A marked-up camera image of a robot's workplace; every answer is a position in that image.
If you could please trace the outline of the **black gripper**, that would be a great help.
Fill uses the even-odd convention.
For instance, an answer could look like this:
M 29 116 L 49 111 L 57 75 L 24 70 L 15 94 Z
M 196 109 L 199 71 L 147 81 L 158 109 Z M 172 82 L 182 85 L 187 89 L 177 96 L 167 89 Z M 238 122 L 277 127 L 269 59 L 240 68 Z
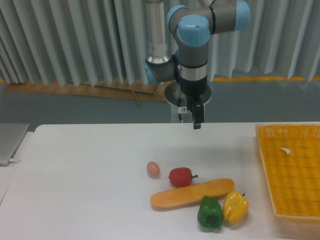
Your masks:
M 200 98 L 193 98 L 201 96 L 207 89 L 207 77 L 205 76 L 199 80 L 187 80 L 180 78 L 180 90 L 187 95 L 187 109 L 191 112 L 193 118 L 193 129 L 201 128 L 205 121 L 205 108 Z

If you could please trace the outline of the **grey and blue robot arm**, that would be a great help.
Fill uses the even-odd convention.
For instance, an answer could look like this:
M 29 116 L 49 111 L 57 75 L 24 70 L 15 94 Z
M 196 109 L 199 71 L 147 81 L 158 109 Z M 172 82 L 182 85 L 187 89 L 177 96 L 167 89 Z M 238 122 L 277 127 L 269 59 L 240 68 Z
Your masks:
M 151 84 L 176 81 L 176 106 L 191 113 L 193 128 L 205 121 L 209 41 L 214 34 L 235 32 L 250 25 L 250 6 L 239 0 L 200 1 L 191 10 L 173 6 L 165 13 L 164 1 L 145 1 L 148 52 L 143 62 Z

